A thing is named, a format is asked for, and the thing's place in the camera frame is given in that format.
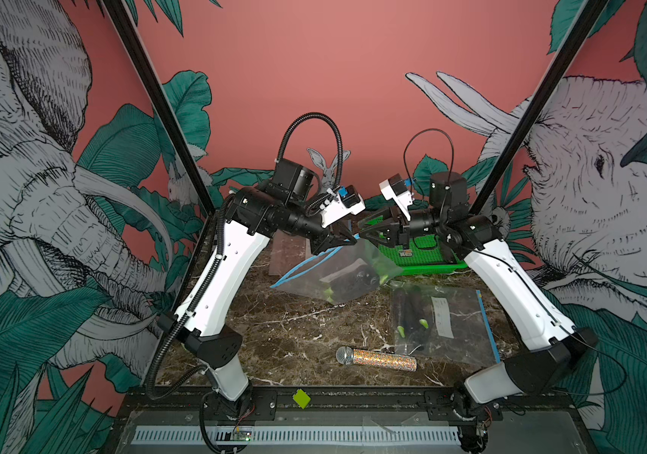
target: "green tray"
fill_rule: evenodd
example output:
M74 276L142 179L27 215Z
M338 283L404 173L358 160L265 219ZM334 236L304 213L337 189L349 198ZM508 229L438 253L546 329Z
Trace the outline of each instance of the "green tray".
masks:
M374 225L382 221L382 218L376 218L368 224ZM409 249L403 246L388 248L379 246L379 250L388 259L403 269L402 276L410 275L441 275L454 272L456 269L465 269L467 264L457 258L456 264L443 263L442 250L435 239L434 235L420 237L415 242L409 241Z

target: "plastic bag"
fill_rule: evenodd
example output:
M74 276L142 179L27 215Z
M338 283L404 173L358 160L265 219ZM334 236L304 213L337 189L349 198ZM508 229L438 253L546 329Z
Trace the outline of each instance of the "plastic bag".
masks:
M402 269L367 240L325 250L288 271L272 288L346 303L376 290Z
M490 366L500 355L479 290L389 282L395 353Z

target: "elephant eye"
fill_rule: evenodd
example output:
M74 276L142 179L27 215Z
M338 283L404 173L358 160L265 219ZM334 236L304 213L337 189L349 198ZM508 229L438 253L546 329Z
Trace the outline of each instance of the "elephant eye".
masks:
M598 174L603 178L603 165L606 162L606 159L603 159L603 155L599 155L598 158L596 158L596 162L594 165L596 166L596 170L598 171Z

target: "microphone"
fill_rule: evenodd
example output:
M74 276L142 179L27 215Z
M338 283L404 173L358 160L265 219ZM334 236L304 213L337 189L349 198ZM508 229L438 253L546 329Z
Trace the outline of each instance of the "microphone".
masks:
M351 347L339 347L336 351L336 360L343 365L375 365L380 368L408 370L410 372L417 370L417 360L414 357L403 354L357 350Z

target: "green sticky note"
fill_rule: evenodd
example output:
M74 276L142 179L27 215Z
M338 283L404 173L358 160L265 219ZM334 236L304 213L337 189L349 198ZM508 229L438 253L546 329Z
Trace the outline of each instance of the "green sticky note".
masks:
M299 389L296 394L293 395L293 400L296 401L296 404L301 408L306 408L311 402L311 398L303 392L303 389Z

